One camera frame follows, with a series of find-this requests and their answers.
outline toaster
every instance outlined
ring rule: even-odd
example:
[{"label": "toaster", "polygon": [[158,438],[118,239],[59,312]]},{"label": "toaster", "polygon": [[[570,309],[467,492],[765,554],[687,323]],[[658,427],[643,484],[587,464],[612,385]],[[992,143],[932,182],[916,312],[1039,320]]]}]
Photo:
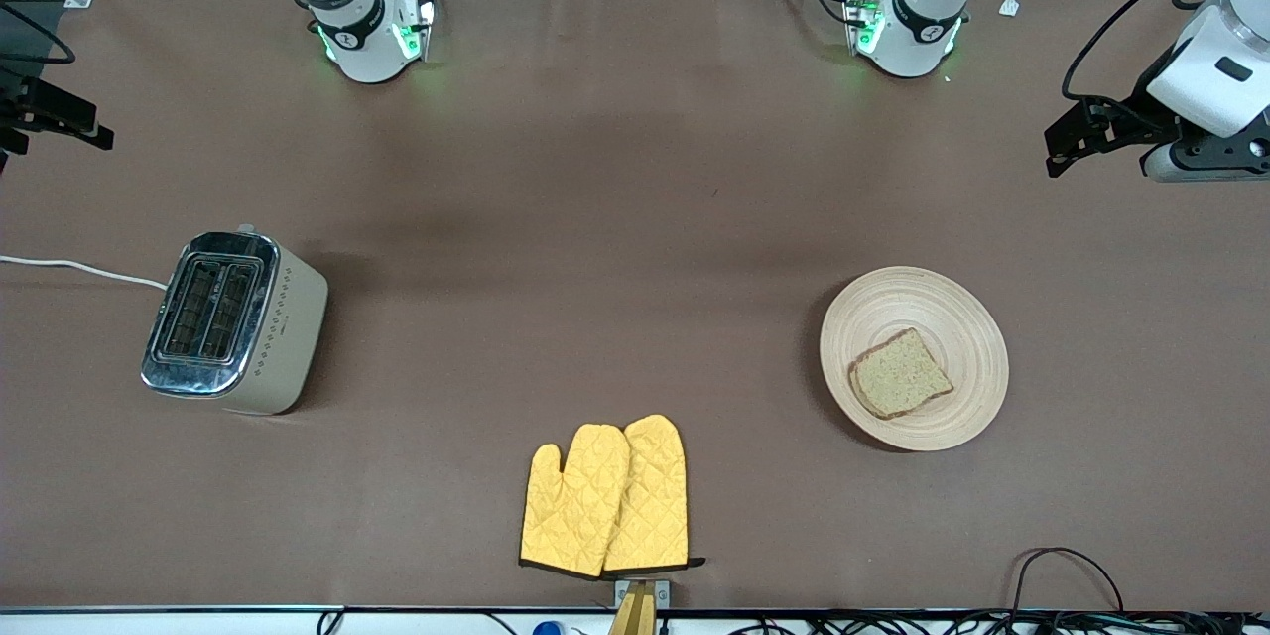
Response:
[{"label": "toaster", "polygon": [[230,411],[284,411],[309,373],[326,292],[326,278],[250,225],[203,234],[173,269],[141,380]]}]

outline green light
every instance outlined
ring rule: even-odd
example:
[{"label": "green light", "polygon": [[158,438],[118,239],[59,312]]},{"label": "green light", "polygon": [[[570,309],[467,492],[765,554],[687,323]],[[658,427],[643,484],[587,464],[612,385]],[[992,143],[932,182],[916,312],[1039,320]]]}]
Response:
[{"label": "green light", "polygon": [[878,48],[878,38],[881,37],[881,30],[884,30],[885,28],[886,28],[886,19],[885,17],[881,15],[881,11],[878,11],[878,14],[874,15],[874,20],[870,22],[867,28],[862,28],[860,30],[860,43],[859,43],[860,51],[865,52],[865,55],[871,55],[871,52],[875,51],[875,48]]},{"label": "green light", "polygon": [[954,43],[956,43],[958,29],[961,29],[961,20],[956,20],[956,24],[952,25],[952,29],[949,29],[949,43],[944,46],[944,55],[947,55],[947,52],[952,52],[952,46]]},{"label": "green light", "polygon": [[406,60],[414,60],[414,57],[419,56],[419,34],[415,33],[415,30],[410,28],[399,28],[399,25],[394,22],[392,34],[398,38],[398,43],[401,46],[401,55],[404,55]]},{"label": "green light", "polygon": [[326,39],[326,33],[321,29],[321,25],[318,25],[318,37],[321,38],[323,46],[326,47],[326,60],[337,61],[335,51],[330,48],[330,39]]}]

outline paper scrap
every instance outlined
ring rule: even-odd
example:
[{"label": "paper scrap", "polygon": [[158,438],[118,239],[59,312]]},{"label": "paper scrap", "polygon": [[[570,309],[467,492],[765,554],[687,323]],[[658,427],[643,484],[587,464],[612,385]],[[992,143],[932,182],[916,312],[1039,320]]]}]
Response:
[{"label": "paper scrap", "polygon": [[1002,14],[1002,15],[1005,15],[1005,17],[1019,15],[1019,1],[1017,0],[1006,0],[1006,3],[1001,4],[1001,10],[998,10],[998,13]]}]

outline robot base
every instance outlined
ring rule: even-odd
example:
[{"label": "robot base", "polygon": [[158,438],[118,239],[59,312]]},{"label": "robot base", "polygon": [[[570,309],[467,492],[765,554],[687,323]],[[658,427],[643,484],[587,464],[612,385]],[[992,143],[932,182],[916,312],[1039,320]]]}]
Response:
[{"label": "robot base", "polygon": [[861,19],[865,28],[847,25],[847,46],[853,55],[869,57],[879,70],[895,77],[921,77],[952,52],[961,20],[940,42],[921,43],[895,17],[894,0],[843,0],[845,17]]},{"label": "robot base", "polygon": [[358,48],[342,47],[319,30],[326,57],[356,83],[377,84],[396,77],[413,61],[427,61],[436,3],[432,0],[384,0],[385,13],[377,28]]}]

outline bread crust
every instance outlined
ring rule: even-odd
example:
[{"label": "bread crust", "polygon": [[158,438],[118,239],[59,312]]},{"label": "bread crust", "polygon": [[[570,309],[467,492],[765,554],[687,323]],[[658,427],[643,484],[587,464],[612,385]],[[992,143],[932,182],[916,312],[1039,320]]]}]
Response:
[{"label": "bread crust", "polygon": [[952,385],[951,387],[947,387],[947,390],[944,390],[944,391],[940,391],[940,392],[935,392],[931,396],[926,396],[926,399],[922,400],[922,403],[919,405],[916,405],[913,409],[907,409],[904,411],[897,411],[897,413],[893,413],[893,414],[883,414],[883,413],[880,413],[878,410],[878,406],[872,404],[872,401],[869,399],[869,396],[865,395],[864,389],[860,386],[860,382],[856,378],[856,368],[860,366],[860,363],[862,363],[865,359],[867,359],[869,356],[871,356],[871,354],[874,354],[874,353],[884,349],[884,347],[889,347],[893,342],[899,340],[899,338],[903,338],[908,333],[913,333],[913,334],[917,335],[917,342],[921,343],[922,349],[926,351],[926,356],[928,356],[928,358],[931,358],[931,362],[935,363],[935,367],[939,368],[940,375],[944,375],[944,380],[949,385],[952,385],[951,378],[949,378],[947,373],[944,372],[944,368],[941,368],[939,366],[940,363],[939,363],[939,361],[935,359],[935,356],[931,354],[931,348],[926,347],[926,340],[923,340],[923,338],[921,337],[921,333],[917,333],[917,330],[913,329],[913,328],[906,328],[906,329],[900,330],[899,333],[894,333],[894,335],[892,335],[888,340],[885,340],[885,342],[883,342],[883,343],[880,343],[878,345],[870,347],[867,351],[862,352],[860,356],[857,356],[856,359],[852,361],[852,363],[850,364],[850,367],[847,367],[847,382],[848,382],[848,385],[851,385],[851,391],[855,392],[856,400],[865,409],[867,409],[870,414],[872,414],[878,419],[883,419],[883,422],[890,422],[890,419],[894,419],[897,417],[904,417],[906,414],[912,414],[912,413],[917,411],[917,409],[922,409],[931,400],[937,399],[937,398],[942,398],[944,395],[950,395],[950,394],[952,394],[954,390],[956,390],[956,385]]}]

